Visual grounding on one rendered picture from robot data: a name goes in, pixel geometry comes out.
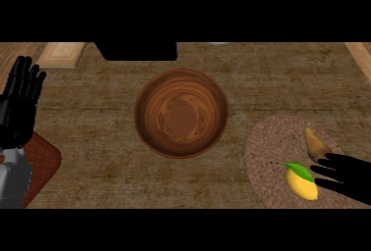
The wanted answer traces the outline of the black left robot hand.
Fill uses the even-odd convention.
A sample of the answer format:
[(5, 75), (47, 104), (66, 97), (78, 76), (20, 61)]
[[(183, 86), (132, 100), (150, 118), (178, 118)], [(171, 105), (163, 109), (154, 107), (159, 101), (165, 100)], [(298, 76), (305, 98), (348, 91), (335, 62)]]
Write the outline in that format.
[(0, 149), (21, 148), (32, 138), (44, 78), (32, 58), (18, 56), (0, 94)]

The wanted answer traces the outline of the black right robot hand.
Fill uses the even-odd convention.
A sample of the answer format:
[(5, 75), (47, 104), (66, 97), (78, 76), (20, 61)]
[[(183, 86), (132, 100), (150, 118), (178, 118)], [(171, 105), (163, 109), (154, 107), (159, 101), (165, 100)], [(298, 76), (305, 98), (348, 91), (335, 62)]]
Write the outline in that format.
[(314, 184), (371, 206), (371, 163), (350, 156), (326, 153), (310, 166), (323, 178)]

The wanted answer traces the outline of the yellow lemon with green leaf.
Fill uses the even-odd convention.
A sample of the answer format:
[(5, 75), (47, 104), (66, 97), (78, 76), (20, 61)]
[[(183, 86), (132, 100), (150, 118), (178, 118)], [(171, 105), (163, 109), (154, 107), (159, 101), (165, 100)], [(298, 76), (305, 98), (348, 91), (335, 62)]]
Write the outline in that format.
[(290, 191), (305, 200), (316, 200), (319, 189), (305, 167), (296, 162), (285, 163), (285, 181)]

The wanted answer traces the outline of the round woven brown placemat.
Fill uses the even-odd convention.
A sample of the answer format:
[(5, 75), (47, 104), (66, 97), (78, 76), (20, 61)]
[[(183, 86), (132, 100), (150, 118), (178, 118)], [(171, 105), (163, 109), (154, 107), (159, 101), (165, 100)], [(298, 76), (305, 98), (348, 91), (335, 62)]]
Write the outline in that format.
[(285, 163), (310, 168), (304, 128), (308, 127), (332, 151), (342, 153), (324, 130), (299, 117), (276, 115), (254, 125), (245, 145), (246, 177), (259, 202), (268, 209), (371, 209), (371, 206), (319, 188), (319, 198), (308, 201), (290, 191), (285, 181)]

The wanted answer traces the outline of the red-brown woven placemat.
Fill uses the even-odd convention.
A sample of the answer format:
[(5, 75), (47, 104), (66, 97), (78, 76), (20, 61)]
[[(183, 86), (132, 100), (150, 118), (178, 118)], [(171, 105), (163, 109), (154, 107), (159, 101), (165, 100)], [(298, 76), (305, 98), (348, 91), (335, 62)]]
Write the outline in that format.
[(61, 157), (57, 148), (36, 133), (24, 145), (24, 153), (32, 164), (32, 180), (23, 198), (23, 207), (27, 207), (58, 169)]

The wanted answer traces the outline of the brown wooden bowl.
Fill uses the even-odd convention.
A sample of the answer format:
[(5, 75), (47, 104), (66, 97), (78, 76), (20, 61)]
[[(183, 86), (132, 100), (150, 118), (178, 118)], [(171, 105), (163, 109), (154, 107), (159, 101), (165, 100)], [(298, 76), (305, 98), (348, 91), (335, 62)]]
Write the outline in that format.
[(140, 139), (159, 155), (184, 159), (217, 143), (227, 122), (227, 98), (212, 78), (188, 69), (157, 74), (135, 99)]

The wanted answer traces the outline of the yellow-brown pear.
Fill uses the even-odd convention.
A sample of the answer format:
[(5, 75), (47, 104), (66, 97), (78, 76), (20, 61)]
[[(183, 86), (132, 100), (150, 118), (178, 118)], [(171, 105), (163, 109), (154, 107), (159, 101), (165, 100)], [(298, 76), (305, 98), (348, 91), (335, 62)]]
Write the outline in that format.
[(330, 147), (319, 139), (308, 127), (304, 128), (304, 139), (307, 145), (307, 155), (314, 163), (326, 158), (326, 154), (332, 152)]

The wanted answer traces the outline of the pale wooden board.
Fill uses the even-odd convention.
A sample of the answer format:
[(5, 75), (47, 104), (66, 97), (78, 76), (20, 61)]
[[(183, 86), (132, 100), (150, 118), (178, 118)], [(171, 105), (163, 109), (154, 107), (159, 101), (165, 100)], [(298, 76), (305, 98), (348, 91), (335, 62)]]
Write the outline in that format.
[(48, 42), (36, 59), (41, 68), (75, 68), (85, 47), (84, 42)]

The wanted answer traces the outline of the black appliance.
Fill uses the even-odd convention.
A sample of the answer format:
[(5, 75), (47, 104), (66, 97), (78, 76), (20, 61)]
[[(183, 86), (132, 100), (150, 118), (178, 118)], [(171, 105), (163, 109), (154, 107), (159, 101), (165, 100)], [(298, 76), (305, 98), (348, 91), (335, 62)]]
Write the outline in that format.
[(175, 61), (175, 42), (97, 42), (107, 61)]

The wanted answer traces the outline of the pale wooden strip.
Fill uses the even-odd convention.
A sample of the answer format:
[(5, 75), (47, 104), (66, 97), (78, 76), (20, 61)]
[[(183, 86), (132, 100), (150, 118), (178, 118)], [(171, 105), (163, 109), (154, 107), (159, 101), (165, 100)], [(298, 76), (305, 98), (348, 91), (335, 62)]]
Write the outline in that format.
[(344, 45), (371, 83), (371, 42), (345, 42)]

